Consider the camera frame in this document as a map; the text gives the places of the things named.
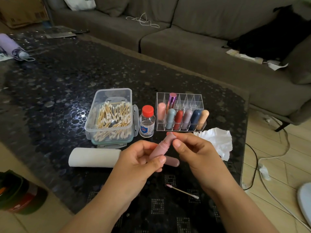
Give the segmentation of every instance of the white paper roll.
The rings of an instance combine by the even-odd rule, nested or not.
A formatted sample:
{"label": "white paper roll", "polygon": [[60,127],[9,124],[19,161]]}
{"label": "white paper roll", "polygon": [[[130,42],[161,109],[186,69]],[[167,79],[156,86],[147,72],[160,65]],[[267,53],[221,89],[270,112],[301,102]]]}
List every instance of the white paper roll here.
{"label": "white paper roll", "polygon": [[70,167],[114,167],[121,150],[74,148],[68,160]]}

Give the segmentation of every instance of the black bag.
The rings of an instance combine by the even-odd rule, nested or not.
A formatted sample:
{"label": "black bag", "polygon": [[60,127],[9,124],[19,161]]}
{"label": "black bag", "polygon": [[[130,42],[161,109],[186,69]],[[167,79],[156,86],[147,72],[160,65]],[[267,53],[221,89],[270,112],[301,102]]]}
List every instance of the black bag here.
{"label": "black bag", "polygon": [[307,21],[293,12],[292,6],[280,10],[272,22],[256,28],[227,45],[250,57],[265,60],[284,60],[294,47],[311,34],[311,20]]}

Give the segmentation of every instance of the used cotton swab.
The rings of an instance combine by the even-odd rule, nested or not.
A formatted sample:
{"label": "used cotton swab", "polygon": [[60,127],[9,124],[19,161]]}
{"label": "used cotton swab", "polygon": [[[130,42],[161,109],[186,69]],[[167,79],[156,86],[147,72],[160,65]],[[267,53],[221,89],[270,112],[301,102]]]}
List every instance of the used cotton swab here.
{"label": "used cotton swab", "polygon": [[195,198],[195,199],[199,199],[199,196],[196,196],[196,195],[194,195],[194,194],[189,194],[189,193],[187,193],[187,192],[184,192],[184,191],[182,191],[182,190],[180,190],[180,189],[177,189],[177,188],[175,188],[175,187],[173,187],[172,185],[170,185],[170,184],[166,184],[166,186],[168,186],[169,188],[173,188],[173,189],[175,189],[175,190],[178,190],[178,191],[180,191],[180,192],[183,192],[183,193],[185,193],[185,194],[187,194],[187,195],[189,195],[189,196],[191,196],[191,197],[193,197],[193,198]]}

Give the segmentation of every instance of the cardboard box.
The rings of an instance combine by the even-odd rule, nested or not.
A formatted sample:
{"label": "cardboard box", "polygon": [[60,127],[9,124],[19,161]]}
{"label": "cardboard box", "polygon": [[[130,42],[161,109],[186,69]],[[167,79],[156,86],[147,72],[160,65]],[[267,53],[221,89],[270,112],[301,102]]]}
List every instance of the cardboard box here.
{"label": "cardboard box", "polygon": [[49,20],[41,0],[0,0],[0,20],[10,28]]}

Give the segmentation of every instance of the purple lipstick tube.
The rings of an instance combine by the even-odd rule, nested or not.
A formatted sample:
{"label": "purple lipstick tube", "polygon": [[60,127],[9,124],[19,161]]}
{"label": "purple lipstick tube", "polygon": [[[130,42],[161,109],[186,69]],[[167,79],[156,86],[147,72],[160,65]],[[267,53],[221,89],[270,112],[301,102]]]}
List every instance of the purple lipstick tube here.
{"label": "purple lipstick tube", "polygon": [[169,109],[172,109],[174,107],[176,97],[177,97],[177,94],[174,92],[171,92],[169,94],[169,102],[167,103],[167,106],[166,106],[166,113],[169,111]]}

